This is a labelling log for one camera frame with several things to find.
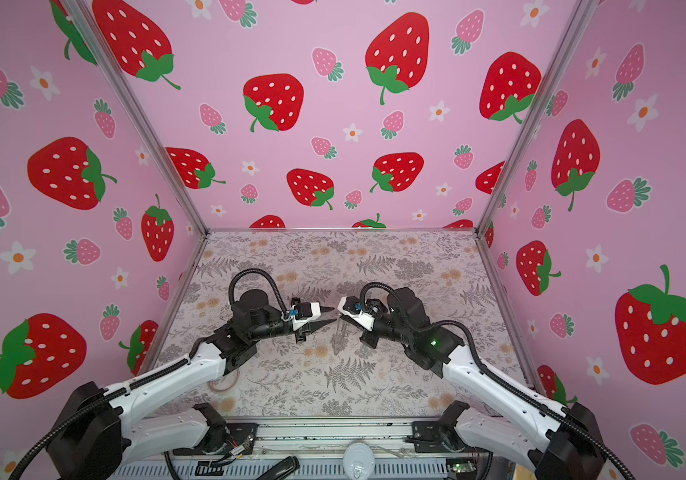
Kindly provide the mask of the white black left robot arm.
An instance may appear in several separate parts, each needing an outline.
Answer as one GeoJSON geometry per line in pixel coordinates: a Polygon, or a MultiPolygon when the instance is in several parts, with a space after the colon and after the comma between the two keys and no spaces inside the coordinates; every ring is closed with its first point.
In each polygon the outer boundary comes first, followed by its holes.
{"type": "Polygon", "coordinates": [[[293,299],[288,312],[270,305],[266,292],[243,293],[232,317],[170,363],[108,387],[88,382],[73,391],[53,425],[45,449],[63,479],[107,479],[119,467],[174,449],[216,451],[227,424],[200,404],[177,416],[151,413],[194,387],[236,371],[264,339],[308,335],[335,322],[332,307],[293,299]]]}

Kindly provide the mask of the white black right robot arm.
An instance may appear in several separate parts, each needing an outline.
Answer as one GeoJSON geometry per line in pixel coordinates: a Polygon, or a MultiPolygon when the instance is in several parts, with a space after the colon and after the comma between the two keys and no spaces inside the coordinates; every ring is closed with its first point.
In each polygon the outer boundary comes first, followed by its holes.
{"type": "Polygon", "coordinates": [[[470,330],[460,322],[433,322],[408,288],[389,290],[386,301],[344,297],[342,320],[359,327],[361,340],[402,345],[405,355],[457,389],[491,406],[497,418],[466,408],[449,422],[449,438],[486,450],[530,470],[538,479],[596,479],[607,456],[593,414],[538,394],[485,363],[470,330]]]}

